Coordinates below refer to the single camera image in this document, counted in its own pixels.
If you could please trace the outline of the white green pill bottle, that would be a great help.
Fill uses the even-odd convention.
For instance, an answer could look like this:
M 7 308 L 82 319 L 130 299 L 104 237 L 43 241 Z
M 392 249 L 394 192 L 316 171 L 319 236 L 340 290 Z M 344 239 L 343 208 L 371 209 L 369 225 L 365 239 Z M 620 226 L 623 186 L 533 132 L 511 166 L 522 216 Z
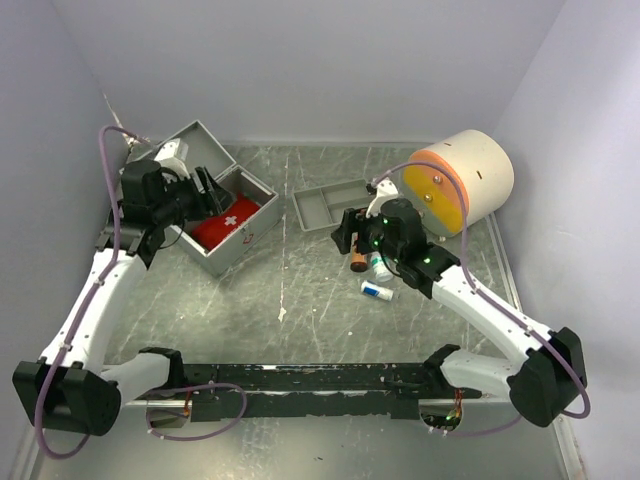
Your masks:
M 385 283 L 394 278 L 393 273 L 386 266 L 385 259 L 379 252 L 372 252 L 370 254 L 370 264 L 377 282 Z

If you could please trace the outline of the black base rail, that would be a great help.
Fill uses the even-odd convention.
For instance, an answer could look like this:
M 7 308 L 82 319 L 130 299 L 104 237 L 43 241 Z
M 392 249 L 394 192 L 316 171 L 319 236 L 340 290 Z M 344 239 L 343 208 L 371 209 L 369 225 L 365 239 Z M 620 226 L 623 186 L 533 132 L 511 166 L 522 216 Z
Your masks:
M 191 420 L 380 415 L 418 420 L 430 401 L 452 405 L 457 390 L 425 363 L 307 365 L 187 364 L 182 385 L 214 383 L 191 395 L 145 393 L 158 403 L 190 400 Z

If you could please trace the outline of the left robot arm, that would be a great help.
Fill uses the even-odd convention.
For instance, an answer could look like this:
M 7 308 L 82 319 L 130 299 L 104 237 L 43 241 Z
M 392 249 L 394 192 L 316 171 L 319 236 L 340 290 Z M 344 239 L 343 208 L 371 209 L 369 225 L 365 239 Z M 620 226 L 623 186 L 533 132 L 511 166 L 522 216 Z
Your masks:
M 56 337 L 36 361 L 22 361 L 12 382 L 31 422 L 103 436 L 121 407 L 150 391 L 181 395 L 187 385 L 181 354 L 146 347 L 133 360 L 104 370 L 106 349 L 126 300 L 165 242 L 168 227 L 225 213 L 232 195 L 204 167 L 180 178 L 154 160 L 125 166 L 120 193 L 96 242 L 86 283 Z

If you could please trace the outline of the beige cylinder drum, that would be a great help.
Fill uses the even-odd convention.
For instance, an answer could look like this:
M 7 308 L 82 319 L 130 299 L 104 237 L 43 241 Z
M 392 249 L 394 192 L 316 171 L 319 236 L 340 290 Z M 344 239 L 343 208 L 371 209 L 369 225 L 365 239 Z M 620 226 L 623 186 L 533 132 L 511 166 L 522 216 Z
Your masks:
M 500 208 L 514 186 L 506 152 L 487 134 L 465 130 L 414 152 L 401 173 L 401 189 L 421 213 L 425 228 L 442 237 L 459 234 Z

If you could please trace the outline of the grey storage case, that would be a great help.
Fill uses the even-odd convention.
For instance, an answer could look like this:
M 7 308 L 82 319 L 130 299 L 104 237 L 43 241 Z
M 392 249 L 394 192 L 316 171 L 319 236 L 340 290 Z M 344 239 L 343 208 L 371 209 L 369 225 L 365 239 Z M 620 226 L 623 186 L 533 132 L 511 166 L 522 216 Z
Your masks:
M 178 244 L 221 275 L 279 219 L 278 195 L 195 121 L 121 172 L 123 246 L 151 263 Z

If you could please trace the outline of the orange brown bottle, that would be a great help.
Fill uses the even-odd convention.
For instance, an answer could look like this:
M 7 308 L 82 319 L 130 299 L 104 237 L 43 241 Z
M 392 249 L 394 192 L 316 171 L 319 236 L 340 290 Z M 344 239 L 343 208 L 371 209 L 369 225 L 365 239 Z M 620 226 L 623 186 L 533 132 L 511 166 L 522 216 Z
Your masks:
M 356 273 L 363 273 L 369 267 L 368 257 L 366 254 L 360 253 L 356 247 L 351 250 L 350 269 Z

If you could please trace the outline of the white blue tube bottle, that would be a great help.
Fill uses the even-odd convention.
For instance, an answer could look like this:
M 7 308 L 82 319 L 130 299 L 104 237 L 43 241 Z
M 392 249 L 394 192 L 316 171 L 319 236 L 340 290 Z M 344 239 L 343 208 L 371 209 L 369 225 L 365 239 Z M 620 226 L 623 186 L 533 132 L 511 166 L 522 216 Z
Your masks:
M 363 281 L 360 286 L 361 293 L 369 297 L 377 298 L 386 302 L 390 302 L 394 298 L 394 291 L 379 286 L 370 281 Z

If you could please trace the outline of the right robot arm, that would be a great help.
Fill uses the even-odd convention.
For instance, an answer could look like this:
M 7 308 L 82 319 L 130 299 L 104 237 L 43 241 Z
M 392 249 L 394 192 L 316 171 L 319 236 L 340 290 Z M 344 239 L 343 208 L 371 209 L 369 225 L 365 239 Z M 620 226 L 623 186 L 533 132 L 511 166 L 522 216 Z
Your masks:
M 344 211 L 332 233 L 338 250 L 378 252 L 393 261 L 401 280 L 454 311 L 488 338 L 503 360 L 448 347 L 424 374 L 426 390 L 443 398 L 456 388 L 506 397 L 521 417 L 549 426 L 586 395 L 579 336 L 553 330 L 512 307 L 463 268 L 461 260 L 428 241 L 417 210 L 406 199 L 385 202 L 376 216 Z

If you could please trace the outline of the red first aid pouch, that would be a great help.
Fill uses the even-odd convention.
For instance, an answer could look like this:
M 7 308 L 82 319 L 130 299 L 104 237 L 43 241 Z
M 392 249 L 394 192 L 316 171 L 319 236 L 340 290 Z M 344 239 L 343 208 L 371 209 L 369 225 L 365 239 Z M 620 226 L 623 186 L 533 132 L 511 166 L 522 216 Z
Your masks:
M 255 214 L 259 208 L 258 204 L 239 194 L 236 201 L 225 213 L 203 221 L 193 229 L 191 236 L 204 249 L 213 250 Z

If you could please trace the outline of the grey divided tray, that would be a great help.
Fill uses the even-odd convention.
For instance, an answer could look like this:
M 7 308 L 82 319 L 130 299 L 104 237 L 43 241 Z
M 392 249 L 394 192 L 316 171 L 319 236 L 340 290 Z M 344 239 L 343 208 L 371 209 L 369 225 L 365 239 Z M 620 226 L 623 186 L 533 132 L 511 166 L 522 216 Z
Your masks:
M 373 199 L 365 179 L 342 181 L 292 193 L 292 201 L 304 232 L 336 228 L 345 209 L 366 209 Z

